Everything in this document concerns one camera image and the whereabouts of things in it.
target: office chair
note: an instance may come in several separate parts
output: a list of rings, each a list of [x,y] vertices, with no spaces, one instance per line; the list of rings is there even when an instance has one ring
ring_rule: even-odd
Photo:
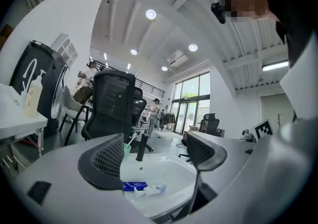
[[[135,87],[135,92],[134,92],[134,99],[133,99],[133,105],[132,105],[132,126],[133,127],[137,127],[138,126],[138,121],[139,118],[143,112],[143,110],[145,109],[145,106],[147,105],[147,102],[143,99],[143,91],[140,88]],[[132,138],[134,138],[136,136],[137,133],[134,133],[132,135]],[[130,143],[131,146],[131,150],[130,152],[137,152],[138,148],[139,148],[140,142],[137,140],[133,140]],[[148,149],[149,152],[154,151],[154,149],[149,146],[148,144],[146,144],[146,148]]]
[[[85,121],[87,122],[90,116],[89,107],[82,105],[75,101],[71,95],[71,92],[69,88],[65,85],[64,92],[63,92],[63,104],[67,108],[66,113],[64,115],[64,119],[61,123],[59,131],[62,130],[62,127],[66,121],[66,118],[69,116],[73,119],[73,123],[71,125],[71,128],[68,132],[68,135],[65,139],[65,143],[67,145],[67,142],[69,141],[69,138],[71,136],[72,130],[75,126],[75,131],[78,131],[78,121]]]
[[[217,136],[216,129],[220,123],[219,119],[215,119],[215,113],[205,114],[200,123],[199,132],[206,133],[209,135]],[[187,139],[182,139],[181,142],[188,147]],[[179,154],[179,157],[189,157],[187,154]]]
[[[81,134],[94,139],[123,133],[129,142],[133,133],[132,104],[135,76],[121,71],[102,71],[94,77],[93,109]]]

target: white desk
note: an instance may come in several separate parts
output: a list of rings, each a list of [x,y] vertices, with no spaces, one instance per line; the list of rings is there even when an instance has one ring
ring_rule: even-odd
[[[12,86],[0,84],[0,148],[37,133],[39,155],[42,156],[43,128],[48,119],[41,114],[36,118],[27,117],[19,100],[20,95]]]

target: glass door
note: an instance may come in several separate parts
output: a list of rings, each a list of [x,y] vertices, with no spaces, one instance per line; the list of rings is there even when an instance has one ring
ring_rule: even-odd
[[[193,126],[197,102],[180,103],[174,132],[183,134]]]
[[[180,103],[178,115],[176,117],[176,122],[175,122],[176,123],[175,129],[174,129],[174,131],[179,134],[181,134],[182,132],[186,109],[187,109],[187,103]]]
[[[184,120],[183,132],[189,131],[190,129],[189,126],[193,126],[196,107],[197,107],[197,102],[187,103],[187,112],[186,112],[186,119]]]

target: ceiling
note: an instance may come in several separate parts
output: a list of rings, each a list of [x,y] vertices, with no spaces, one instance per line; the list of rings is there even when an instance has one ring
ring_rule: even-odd
[[[129,72],[133,74],[143,69],[145,63],[151,63],[163,80],[200,62],[200,49],[188,49],[193,43],[191,38],[159,13],[149,20],[146,11],[150,8],[133,0],[102,0],[91,39],[91,47],[100,52],[93,52],[92,58],[104,63],[105,52],[109,66],[125,70],[130,63]],[[131,49],[138,54],[133,56]],[[176,50],[183,51],[188,60],[179,67],[171,67],[167,58]]]
[[[232,22],[227,18],[222,25],[211,13],[212,2],[217,0],[102,0],[91,46],[101,54],[107,52],[117,69],[125,70],[128,63],[131,73],[140,66],[149,67],[164,81],[174,81],[184,71],[210,62],[232,94],[262,85],[276,87],[286,68],[261,72],[262,65],[287,59],[275,21]],[[149,8],[157,12],[153,21],[145,17]],[[188,46],[193,42],[199,49],[192,53]],[[131,49],[139,50],[136,57]],[[177,49],[189,60],[169,68],[166,59]],[[169,70],[161,71],[162,66]]]

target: sink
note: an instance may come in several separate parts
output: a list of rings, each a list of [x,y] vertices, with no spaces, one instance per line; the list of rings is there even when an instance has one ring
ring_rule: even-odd
[[[131,153],[122,162],[120,179],[123,182],[146,182],[149,185],[162,182],[166,190],[162,194],[137,197],[125,191],[125,197],[150,219],[169,214],[188,202],[193,195],[196,169],[171,153],[145,154],[143,161],[136,161]]]

